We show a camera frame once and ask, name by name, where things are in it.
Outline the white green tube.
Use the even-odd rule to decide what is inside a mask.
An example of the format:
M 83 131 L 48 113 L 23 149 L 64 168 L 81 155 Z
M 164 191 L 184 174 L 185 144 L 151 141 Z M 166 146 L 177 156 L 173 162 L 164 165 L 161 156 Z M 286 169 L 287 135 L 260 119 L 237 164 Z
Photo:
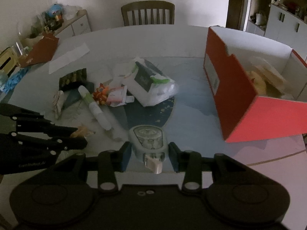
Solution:
M 112 128 L 111 123 L 107 120 L 106 116 L 104 115 L 104 112 L 98 106 L 96 101 L 93 99 L 93 96 L 89 93 L 86 87 L 81 85 L 78 88 L 78 92 L 80 96 L 82 97 L 82 99 L 84 100 L 84 102 L 87 104 L 92 115 L 95 117 L 95 119 L 100 124 L 100 126 L 106 131 L 111 130 Z

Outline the tan cardboard package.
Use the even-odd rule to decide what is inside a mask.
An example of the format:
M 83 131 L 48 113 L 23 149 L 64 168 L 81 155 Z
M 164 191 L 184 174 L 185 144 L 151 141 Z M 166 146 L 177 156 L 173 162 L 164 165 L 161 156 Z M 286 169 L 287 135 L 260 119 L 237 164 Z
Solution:
M 265 59 L 251 57 L 249 62 L 251 67 L 248 71 L 255 71 L 264 79 L 267 97 L 281 98 L 292 92 L 292 87 L 289 82 Z

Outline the white paper sheet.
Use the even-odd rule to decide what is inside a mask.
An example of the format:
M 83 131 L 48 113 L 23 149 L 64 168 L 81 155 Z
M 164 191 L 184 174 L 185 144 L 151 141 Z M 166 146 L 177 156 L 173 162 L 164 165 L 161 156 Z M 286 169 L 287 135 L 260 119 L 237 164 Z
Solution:
M 51 61 L 49 63 L 49 74 L 56 72 L 57 70 L 65 67 L 66 65 L 80 59 L 82 56 L 89 53 L 89 48 L 87 44 L 83 43 L 81 46 L 66 52 L 64 55 L 59 58 Z

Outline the dark wooden chair at wall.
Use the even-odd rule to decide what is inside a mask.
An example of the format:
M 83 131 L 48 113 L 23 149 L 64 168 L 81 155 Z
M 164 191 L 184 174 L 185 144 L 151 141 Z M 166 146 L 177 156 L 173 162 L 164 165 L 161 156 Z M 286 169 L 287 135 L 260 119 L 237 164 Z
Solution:
M 169 24 L 175 22 L 175 5 L 167 1 L 149 0 L 121 7 L 124 26 Z

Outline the white plastic bag green item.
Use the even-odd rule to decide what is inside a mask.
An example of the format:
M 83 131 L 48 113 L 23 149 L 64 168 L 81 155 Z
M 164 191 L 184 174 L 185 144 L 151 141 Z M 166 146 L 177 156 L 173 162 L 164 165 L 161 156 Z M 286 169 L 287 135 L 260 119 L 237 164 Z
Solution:
M 178 92 L 178 84 L 173 79 L 150 61 L 139 57 L 116 64 L 113 77 L 126 86 L 143 107 L 158 105 Z

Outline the red orange dragon toy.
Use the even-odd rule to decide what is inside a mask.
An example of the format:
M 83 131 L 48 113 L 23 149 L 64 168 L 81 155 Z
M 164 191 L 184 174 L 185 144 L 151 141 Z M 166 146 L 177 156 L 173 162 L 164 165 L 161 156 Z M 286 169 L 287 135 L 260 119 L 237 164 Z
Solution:
M 93 99 L 100 105 L 106 105 L 110 89 L 100 83 L 99 87 L 93 92 Z

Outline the pink white sachet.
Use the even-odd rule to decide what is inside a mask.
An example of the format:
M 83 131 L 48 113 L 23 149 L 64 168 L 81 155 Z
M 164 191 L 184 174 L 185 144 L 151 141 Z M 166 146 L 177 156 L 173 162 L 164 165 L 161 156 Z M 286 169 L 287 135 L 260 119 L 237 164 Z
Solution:
M 111 107 L 118 107 L 128 103 L 133 103 L 134 101 L 134 96 L 127 95 L 127 86 L 121 86 L 110 89 L 106 103 Z

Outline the red cardboard box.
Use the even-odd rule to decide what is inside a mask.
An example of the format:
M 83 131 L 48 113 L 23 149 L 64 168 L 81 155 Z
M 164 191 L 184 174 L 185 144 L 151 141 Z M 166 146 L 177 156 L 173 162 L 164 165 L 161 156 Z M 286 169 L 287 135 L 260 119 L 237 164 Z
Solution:
M 286 99 L 261 95 L 248 76 L 268 63 L 284 78 Z M 212 26 L 204 61 L 226 142 L 306 133 L 306 62 L 291 47 L 259 35 Z

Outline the red brown paper folder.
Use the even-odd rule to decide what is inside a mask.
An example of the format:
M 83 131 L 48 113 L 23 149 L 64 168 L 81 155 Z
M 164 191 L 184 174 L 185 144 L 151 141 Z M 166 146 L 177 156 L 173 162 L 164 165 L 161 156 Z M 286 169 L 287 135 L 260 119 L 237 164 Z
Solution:
M 19 58 L 21 68 L 51 61 L 58 47 L 59 38 L 52 34 L 43 34 L 25 58 Z

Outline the blue cloth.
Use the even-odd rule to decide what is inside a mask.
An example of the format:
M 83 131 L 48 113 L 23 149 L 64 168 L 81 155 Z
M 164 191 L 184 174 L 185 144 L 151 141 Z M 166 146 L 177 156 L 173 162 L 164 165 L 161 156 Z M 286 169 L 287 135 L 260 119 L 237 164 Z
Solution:
M 8 94 L 8 92 L 14 90 L 30 69 L 30 67 L 22 68 L 16 74 L 10 76 L 4 85 L 1 85 L 1 92 Z

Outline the white sideboard cabinet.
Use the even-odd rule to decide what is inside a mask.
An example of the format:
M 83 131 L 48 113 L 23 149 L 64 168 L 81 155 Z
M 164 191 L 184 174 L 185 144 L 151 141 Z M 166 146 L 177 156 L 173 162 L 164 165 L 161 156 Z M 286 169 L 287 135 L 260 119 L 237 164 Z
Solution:
M 64 21 L 62 26 L 53 32 L 53 35 L 59 40 L 65 40 L 89 32 L 91 32 L 91 26 L 89 25 L 87 11 L 81 9 L 74 18 Z

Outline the grey wall cabinet unit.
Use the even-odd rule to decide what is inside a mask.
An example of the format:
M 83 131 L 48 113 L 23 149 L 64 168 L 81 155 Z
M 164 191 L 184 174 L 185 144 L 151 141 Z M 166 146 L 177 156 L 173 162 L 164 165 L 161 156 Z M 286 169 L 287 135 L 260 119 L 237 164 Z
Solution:
M 245 31 L 293 48 L 306 61 L 306 0 L 249 0 Z

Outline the crumpled beige wrapper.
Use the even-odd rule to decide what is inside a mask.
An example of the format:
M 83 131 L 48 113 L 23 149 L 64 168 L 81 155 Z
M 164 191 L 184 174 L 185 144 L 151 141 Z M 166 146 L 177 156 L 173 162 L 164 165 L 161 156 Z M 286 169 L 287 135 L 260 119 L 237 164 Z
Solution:
M 59 117 L 61 116 L 64 100 L 64 92 L 62 90 L 57 91 L 53 98 L 53 112 L 55 113 L 55 119 L 59 119 Z

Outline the blue globe toy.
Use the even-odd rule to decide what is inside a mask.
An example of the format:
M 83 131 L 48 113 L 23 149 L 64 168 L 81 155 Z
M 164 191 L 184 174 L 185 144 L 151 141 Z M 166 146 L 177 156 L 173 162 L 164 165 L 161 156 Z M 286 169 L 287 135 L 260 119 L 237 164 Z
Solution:
M 63 23 L 63 8 L 60 4 L 54 4 L 50 7 L 49 10 L 47 10 L 47 14 L 50 18 L 55 19 L 58 23 Z

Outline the black gold patterned packet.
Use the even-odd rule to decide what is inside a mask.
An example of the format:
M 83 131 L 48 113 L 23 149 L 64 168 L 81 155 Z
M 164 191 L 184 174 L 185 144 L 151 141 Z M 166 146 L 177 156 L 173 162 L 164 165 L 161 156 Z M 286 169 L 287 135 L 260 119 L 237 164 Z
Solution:
M 59 79 L 59 90 L 66 92 L 78 89 L 81 85 L 87 84 L 87 70 L 79 69 Z

